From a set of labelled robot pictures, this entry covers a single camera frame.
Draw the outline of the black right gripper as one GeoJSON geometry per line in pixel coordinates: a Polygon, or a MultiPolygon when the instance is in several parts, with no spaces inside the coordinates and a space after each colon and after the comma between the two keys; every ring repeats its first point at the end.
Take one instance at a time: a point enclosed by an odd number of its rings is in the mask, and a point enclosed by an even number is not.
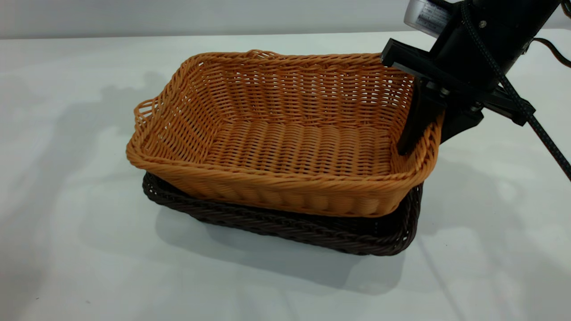
{"type": "Polygon", "coordinates": [[[526,107],[501,78],[559,5],[559,0],[412,1],[414,14],[406,21],[437,39],[430,51],[391,39],[381,53],[384,65],[415,77],[398,154],[412,152],[444,110],[443,144],[479,125],[484,107],[526,124],[526,107]]]}

